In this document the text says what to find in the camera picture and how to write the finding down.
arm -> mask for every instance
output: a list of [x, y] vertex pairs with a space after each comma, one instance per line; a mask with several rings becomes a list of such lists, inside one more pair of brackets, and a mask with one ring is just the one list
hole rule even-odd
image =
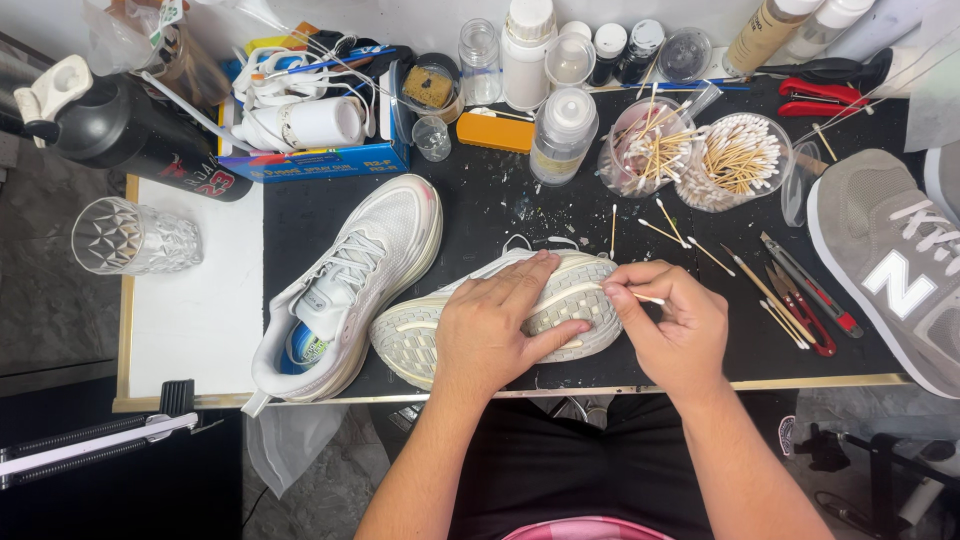
[[[666, 300], [658, 324], [631, 291]], [[663, 261], [620, 266], [604, 292], [634, 342], [640, 367], [680, 411], [716, 538], [832, 540], [723, 376], [727, 301]]]
[[443, 540], [467, 446], [487, 402], [587, 321], [566, 321], [536, 337], [520, 324], [560, 258], [541, 250], [488, 280], [468, 280], [447, 301], [437, 327], [433, 390], [410, 440], [376, 490], [355, 539]]

black water bottle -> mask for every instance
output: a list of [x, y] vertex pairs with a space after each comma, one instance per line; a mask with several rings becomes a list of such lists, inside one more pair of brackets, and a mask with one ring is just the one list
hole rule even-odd
[[91, 169], [116, 168], [218, 201], [236, 201], [253, 182], [214, 155], [215, 137], [151, 98], [126, 75], [93, 77], [93, 87], [54, 122], [25, 131], [54, 152]]

white sneaker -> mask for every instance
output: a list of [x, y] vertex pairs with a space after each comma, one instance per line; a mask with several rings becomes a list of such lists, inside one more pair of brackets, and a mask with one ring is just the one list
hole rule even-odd
[[[373, 348], [402, 379], [429, 390], [437, 368], [437, 322], [453, 291], [466, 280], [488, 278], [505, 266], [535, 253], [515, 248], [457, 282], [423, 298], [387, 309], [370, 327]], [[600, 282], [616, 268], [616, 263], [575, 250], [554, 250], [552, 253], [561, 257], [560, 266], [550, 275], [520, 329], [527, 335], [537, 335], [569, 319], [589, 320], [592, 328], [539, 363], [564, 362], [593, 355], [606, 349], [623, 330], [616, 311], [600, 286]]]
[[[252, 362], [259, 390], [244, 412], [256, 416], [271, 397], [323, 400], [350, 384], [370, 346], [367, 326], [433, 264], [443, 221], [437, 190], [417, 175], [396, 177], [364, 199], [330, 249], [270, 301]], [[300, 321], [312, 335], [291, 359], [305, 371], [284, 375], [284, 343]]]

n logo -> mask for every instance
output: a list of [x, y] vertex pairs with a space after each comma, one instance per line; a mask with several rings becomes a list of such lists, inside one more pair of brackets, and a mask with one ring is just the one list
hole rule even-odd
[[890, 250], [885, 258], [871, 271], [863, 286], [877, 294], [884, 285], [887, 287], [887, 306], [905, 319], [930, 293], [937, 290], [936, 283], [921, 274], [916, 281], [907, 286], [910, 265], [906, 258]]

pink shirt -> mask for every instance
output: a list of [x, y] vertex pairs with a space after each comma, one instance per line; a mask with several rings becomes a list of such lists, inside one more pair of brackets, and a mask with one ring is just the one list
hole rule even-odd
[[673, 540], [666, 534], [616, 518], [586, 516], [528, 525], [503, 540]]

